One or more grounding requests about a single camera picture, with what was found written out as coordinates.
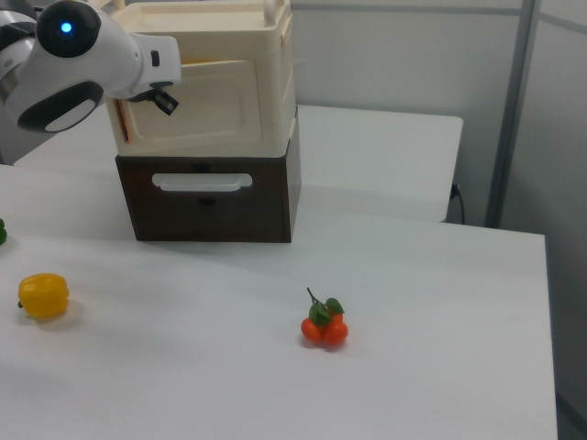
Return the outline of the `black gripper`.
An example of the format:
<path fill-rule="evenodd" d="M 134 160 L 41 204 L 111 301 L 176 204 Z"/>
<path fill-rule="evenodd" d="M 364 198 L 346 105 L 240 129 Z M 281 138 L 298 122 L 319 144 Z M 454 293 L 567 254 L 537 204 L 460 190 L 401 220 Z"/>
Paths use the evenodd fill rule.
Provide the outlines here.
<path fill-rule="evenodd" d="M 173 82 L 153 82 L 145 92 L 137 93 L 129 98 L 129 102 L 151 101 L 164 114 L 170 116 L 178 107 L 179 102 L 163 90 L 164 87 L 173 85 Z"/>

